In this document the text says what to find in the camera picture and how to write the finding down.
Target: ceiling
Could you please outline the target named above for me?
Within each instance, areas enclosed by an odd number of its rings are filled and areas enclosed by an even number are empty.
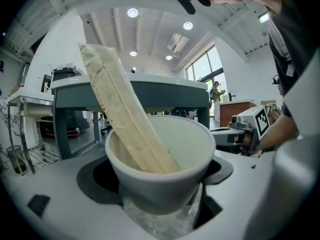
[[[195,15],[188,15],[175,0],[28,0],[6,32],[4,43],[30,61],[31,45],[76,7],[88,43],[115,47],[124,54],[138,51],[139,55],[163,60],[173,71],[183,68],[191,52],[196,54],[214,37],[223,39],[243,60],[268,44],[268,24],[258,19],[266,11],[264,6],[253,1],[211,7],[197,1],[193,4]],[[128,17],[129,8],[137,8],[139,17]],[[187,21],[193,23],[192,30],[183,29]],[[174,33],[189,41],[181,53],[166,61],[166,55],[172,55],[167,47]]]

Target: white wall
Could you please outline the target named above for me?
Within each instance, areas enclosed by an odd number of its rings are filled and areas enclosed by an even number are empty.
[[[17,85],[22,64],[2,55],[0,55],[0,60],[4,62],[4,72],[0,73],[0,89],[2,90],[0,99],[5,99],[10,95],[12,88]]]
[[[269,46],[260,48],[248,56],[244,62],[224,41],[215,38],[223,66],[228,91],[235,90],[235,101],[254,100],[257,105],[261,101],[276,100],[281,108],[282,97],[276,85],[272,85],[272,77],[277,75],[276,65]]]
[[[51,67],[56,69],[73,63],[86,72],[78,43],[86,43],[86,38],[83,22],[74,9],[64,15],[41,42],[30,64],[24,86],[40,92],[44,75],[51,74]]]

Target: cup holder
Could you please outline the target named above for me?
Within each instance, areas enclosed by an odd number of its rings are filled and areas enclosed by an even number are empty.
[[[232,165],[222,158],[214,157],[211,161],[203,180],[203,186],[216,185],[227,179],[233,172]],[[123,200],[119,194],[119,180],[107,156],[101,157],[82,167],[76,177],[77,184],[82,192],[98,204],[120,205]],[[222,208],[206,194],[202,188],[201,200],[194,229],[200,227],[222,211]]]

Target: person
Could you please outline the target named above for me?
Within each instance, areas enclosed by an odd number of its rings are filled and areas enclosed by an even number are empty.
[[[210,0],[214,3],[239,3],[243,0]],[[313,24],[310,8],[317,8],[317,0],[253,0],[266,6],[269,14],[269,45],[274,57],[283,95],[292,88],[307,68],[317,47],[319,31]],[[283,105],[278,120],[261,139],[259,150],[274,147],[290,140],[297,132],[290,111]],[[247,134],[244,146],[250,147],[252,136]]]
[[[210,90],[210,100],[213,101],[214,104],[214,121],[216,122],[220,122],[220,96],[226,92],[225,90],[219,92],[218,86],[220,86],[220,83],[215,81]]]

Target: gray panel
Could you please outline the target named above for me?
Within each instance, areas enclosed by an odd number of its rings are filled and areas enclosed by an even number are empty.
[[[208,92],[186,86],[133,82],[133,89],[144,108],[206,108]],[[57,89],[56,108],[100,108],[91,85],[81,84]]]

